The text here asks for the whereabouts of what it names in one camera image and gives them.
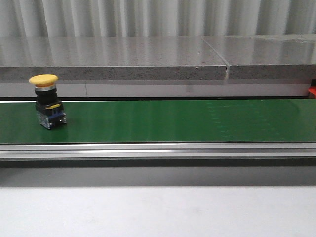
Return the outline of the aluminium conveyor side rail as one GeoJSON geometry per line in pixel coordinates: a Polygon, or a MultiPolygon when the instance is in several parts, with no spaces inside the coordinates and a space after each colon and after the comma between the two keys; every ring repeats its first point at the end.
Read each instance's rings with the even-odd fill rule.
{"type": "Polygon", "coordinates": [[[314,142],[4,144],[3,168],[314,166],[314,142]]]}

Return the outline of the white pleated curtain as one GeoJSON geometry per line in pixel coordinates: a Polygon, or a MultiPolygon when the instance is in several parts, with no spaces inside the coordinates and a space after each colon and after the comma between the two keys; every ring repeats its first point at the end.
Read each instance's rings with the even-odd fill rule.
{"type": "Polygon", "coordinates": [[[222,36],[313,34],[313,0],[3,0],[0,34],[222,36]]]}

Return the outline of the red plastic object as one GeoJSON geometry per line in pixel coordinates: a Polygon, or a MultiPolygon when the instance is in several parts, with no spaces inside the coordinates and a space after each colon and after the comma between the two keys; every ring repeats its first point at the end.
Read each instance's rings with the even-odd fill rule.
{"type": "Polygon", "coordinates": [[[316,99],[316,79],[313,79],[308,89],[308,98],[316,99]]]}

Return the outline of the green conveyor belt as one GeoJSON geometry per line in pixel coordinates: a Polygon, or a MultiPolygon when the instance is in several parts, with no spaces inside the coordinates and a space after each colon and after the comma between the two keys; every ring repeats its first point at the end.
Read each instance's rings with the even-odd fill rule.
{"type": "Polygon", "coordinates": [[[18,143],[313,142],[314,99],[65,102],[52,130],[34,103],[2,103],[0,141],[18,143]]]}

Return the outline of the grey stone counter slab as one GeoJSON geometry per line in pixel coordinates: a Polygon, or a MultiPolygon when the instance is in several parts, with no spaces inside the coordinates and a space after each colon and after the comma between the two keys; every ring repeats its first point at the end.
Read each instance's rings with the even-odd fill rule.
{"type": "Polygon", "coordinates": [[[63,81],[310,82],[316,37],[2,37],[1,80],[37,74],[63,81]]]}

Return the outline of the yellow mushroom push button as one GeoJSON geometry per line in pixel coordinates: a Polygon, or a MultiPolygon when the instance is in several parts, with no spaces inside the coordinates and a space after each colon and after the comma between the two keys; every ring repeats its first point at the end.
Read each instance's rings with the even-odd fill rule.
{"type": "Polygon", "coordinates": [[[53,74],[36,75],[29,79],[29,83],[35,86],[39,124],[48,130],[67,123],[63,103],[57,95],[57,81],[58,77],[53,74]]]}

